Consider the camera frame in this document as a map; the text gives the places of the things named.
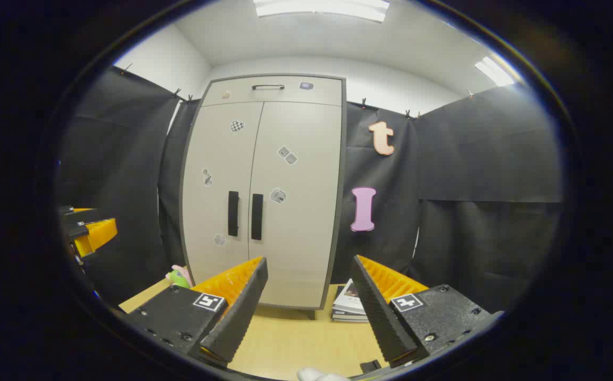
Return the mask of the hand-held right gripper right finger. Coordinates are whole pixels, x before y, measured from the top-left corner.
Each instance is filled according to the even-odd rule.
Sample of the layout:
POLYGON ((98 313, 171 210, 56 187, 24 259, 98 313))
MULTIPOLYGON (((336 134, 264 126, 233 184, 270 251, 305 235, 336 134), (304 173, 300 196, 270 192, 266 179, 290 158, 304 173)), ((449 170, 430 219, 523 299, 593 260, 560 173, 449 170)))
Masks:
POLYGON ((351 280, 384 360, 391 367, 438 357, 499 321, 451 285, 427 287, 363 256, 351 280))

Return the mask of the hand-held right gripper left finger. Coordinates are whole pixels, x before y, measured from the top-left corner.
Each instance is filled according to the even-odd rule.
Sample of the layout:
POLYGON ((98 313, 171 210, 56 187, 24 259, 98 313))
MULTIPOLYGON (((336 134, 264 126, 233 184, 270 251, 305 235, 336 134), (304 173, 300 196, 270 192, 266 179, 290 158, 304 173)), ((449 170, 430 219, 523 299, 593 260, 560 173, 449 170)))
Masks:
POLYGON ((127 319, 171 349, 225 367, 248 331, 267 279, 266 259, 257 257, 194 287, 172 284, 127 319))

